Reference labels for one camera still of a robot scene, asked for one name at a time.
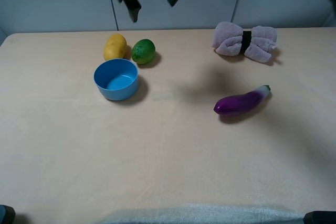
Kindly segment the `blue plastic bowl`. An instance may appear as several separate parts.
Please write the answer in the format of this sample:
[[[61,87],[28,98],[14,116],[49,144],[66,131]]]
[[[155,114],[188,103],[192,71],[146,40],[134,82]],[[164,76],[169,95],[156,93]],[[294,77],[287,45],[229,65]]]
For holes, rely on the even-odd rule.
[[[137,91],[139,72],[134,63],[118,58],[102,63],[95,70],[93,79],[106,99],[122,101]]]

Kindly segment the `green toy lime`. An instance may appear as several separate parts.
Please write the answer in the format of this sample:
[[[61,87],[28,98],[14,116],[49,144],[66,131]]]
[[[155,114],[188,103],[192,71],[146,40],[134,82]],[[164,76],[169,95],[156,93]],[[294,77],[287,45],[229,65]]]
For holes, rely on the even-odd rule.
[[[142,39],[133,46],[131,53],[132,60],[139,65],[143,65],[154,59],[156,48],[151,40]]]

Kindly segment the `yellow toy potato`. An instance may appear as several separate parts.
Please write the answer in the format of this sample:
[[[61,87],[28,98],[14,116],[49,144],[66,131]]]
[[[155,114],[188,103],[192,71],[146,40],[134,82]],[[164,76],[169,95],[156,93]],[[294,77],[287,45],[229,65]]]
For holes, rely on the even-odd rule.
[[[103,57],[105,61],[124,58],[127,53],[127,41],[126,39],[118,33],[112,34],[107,40],[104,50]]]

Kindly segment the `pink rolled towel black band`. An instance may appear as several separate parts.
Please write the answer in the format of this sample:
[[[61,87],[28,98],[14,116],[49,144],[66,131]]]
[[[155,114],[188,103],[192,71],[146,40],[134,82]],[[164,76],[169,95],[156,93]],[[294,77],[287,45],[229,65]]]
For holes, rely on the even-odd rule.
[[[219,55],[239,54],[259,62],[268,63],[271,51],[277,47],[277,31],[273,27],[256,26],[250,30],[231,22],[220,22],[214,31],[212,48]]]

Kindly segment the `purple toy eggplant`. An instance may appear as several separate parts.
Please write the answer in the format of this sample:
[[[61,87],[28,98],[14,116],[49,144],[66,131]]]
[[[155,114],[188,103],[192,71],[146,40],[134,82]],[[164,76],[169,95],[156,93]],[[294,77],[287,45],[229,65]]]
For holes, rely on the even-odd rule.
[[[269,85],[262,85],[245,94],[233,95],[218,100],[213,110],[220,116],[239,116],[258,107],[270,95],[270,92]]]

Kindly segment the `white cloth at bottom edge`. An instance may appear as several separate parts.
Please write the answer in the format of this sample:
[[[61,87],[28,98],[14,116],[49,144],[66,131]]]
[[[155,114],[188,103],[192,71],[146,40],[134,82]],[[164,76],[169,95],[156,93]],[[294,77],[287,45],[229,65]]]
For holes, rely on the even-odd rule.
[[[101,223],[303,223],[304,214],[283,208],[191,204],[180,207],[122,209]]]

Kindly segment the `black block bottom left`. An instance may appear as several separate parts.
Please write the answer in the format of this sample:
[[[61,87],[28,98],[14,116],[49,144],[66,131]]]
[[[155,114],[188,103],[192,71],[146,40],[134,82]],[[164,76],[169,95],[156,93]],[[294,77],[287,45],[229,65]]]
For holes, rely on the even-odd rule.
[[[0,205],[0,224],[12,224],[15,219],[15,210],[6,205]]]

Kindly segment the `black block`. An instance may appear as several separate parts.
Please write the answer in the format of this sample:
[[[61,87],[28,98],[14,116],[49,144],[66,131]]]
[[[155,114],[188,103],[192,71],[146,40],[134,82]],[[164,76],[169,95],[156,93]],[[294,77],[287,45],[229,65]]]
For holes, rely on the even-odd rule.
[[[0,205],[0,224],[12,224],[15,219],[15,210],[6,205]]]
[[[305,214],[304,224],[336,224],[335,211],[312,211]]]

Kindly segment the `black block bottom right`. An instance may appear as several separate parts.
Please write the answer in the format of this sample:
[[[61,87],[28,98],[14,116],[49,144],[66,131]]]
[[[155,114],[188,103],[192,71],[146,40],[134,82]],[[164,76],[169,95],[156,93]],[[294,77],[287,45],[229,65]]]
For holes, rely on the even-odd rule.
[[[335,211],[312,211],[305,214],[304,224],[336,224]]]

